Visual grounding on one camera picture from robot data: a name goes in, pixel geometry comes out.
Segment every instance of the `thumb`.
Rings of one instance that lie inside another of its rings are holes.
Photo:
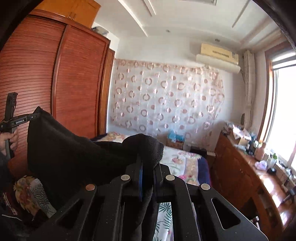
[[[9,133],[9,132],[1,133],[0,137],[2,141],[9,140],[14,137],[14,133]]]

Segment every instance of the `human hand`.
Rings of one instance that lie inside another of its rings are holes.
[[[16,128],[14,133],[5,132],[0,134],[0,151],[4,156],[6,156],[5,141],[9,139],[9,145],[11,145],[10,149],[16,150],[18,145],[18,138],[18,128]]]

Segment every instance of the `air conditioner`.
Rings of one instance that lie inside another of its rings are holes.
[[[202,44],[196,61],[232,73],[240,71],[238,54],[209,44]]]

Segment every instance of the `wooden desk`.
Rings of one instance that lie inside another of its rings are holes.
[[[220,134],[211,168],[213,187],[246,217],[259,216],[259,225],[269,240],[276,240],[296,214],[276,176],[254,167],[256,160],[232,146]]]

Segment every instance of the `bed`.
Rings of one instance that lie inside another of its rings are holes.
[[[97,141],[123,142],[128,135],[109,132]],[[182,178],[186,183],[199,185],[210,183],[207,160],[202,156],[164,146],[161,164],[167,165],[171,174]],[[172,241],[173,222],[170,203],[160,203],[153,241]]]

